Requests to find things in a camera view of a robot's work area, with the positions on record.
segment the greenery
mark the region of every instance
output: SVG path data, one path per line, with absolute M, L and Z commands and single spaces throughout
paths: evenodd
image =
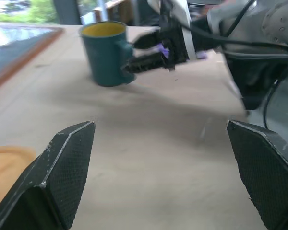
M 97 0 L 81 0 L 82 13 L 91 12 L 96 6 Z M 8 4 L 6 11 L 15 11 L 17 5 Z M 56 23 L 56 11 L 52 5 L 52 0 L 31 0 L 27 13 L 22 15 L 1 14 L 0 22 L 9 23 Z

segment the table surface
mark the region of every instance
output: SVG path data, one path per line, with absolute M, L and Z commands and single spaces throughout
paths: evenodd
M 0 145 L 41 153 L 60 130 L 96 122 L 74 230 L 264 230 L 225 132 L 243 119 L 222 56 L 102 88 L 78 26 L 0 87 Z M 129 39 L 150 28 L 130 27 Z

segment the textured gripper pad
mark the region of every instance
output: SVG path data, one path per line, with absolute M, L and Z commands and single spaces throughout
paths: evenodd
M 288 229 L 288 144 L 275 132 L 230 121 L 241 180 L 269 230 Z
M 87 178 L 95 124 L 57 133 L 0 203 L 0 230 L 67 230 Z

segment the window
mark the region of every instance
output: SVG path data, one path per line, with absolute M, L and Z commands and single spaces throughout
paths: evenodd
M 97 6 L 97 0 L 78 0 L 78 8 L 83 25 L 94 23 L 96 21 L 93 9 Z
M 0 22 L 58 23 L 52 0 L 0 0 Z

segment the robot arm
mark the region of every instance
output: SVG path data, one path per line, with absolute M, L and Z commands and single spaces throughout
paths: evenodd
M 216 39 L 185 30 L 181 23 L 199 28 L 210 35 L 225 36 L 247 0 L 224 3 L 208 11 L 207 16 L 191 21 L 186 0 L 148 0 L 167 23 L 156 31 L 142 34 L 133 43 L 136 49 L 157 46 L 157 52 L 134 57 L 125 70 L 133 73 L 165 68 L 202 59 L 202 51 L 214 49 L 223 53 L 232 77 L 243 96 L 247 110 L 260 106 L 270 87 L 288 65 L 288 53 L 270 47 L 222 44 Z M 231 40 L 262 42 L 288 48 L 288 0 L 257 0 L 250 5 Z

